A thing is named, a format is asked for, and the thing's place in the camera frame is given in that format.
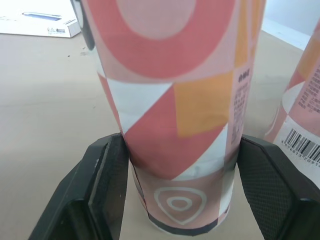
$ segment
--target table surface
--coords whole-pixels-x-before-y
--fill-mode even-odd
[[[0,53],[0,240],[26,240],[87,147],[119,130],[81,34],[71,39],[0,34]],[[263,137],[301,55],[261,33],[245,134]],[[175,238],[151,225],[130,176],[120,239]],[[263,239],[238,171],[226,220],[192,239]]]

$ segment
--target barcode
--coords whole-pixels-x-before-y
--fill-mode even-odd
[[[293,128],[286,139],[281,142],[299,157],[320,163],[320,145],[302,136]]]

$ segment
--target white wall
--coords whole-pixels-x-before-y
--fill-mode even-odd
[[[264,17],[311,36],[320,18],[320,0],[267,0]]]

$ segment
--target colorful geometric pattern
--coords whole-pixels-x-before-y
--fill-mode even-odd
[[[265,1],[81,6],[150,219],[182,230],[215,227],[229,210]]]

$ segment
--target pink circle design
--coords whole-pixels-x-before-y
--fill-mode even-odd
[[[88,5],[104,44],[122,65],[142,76],[166,79],[191,71],[209,57],[228,28],[235,0],[197,0],[186,26],[159,40],[133,32],[116,0],[89,0]]]

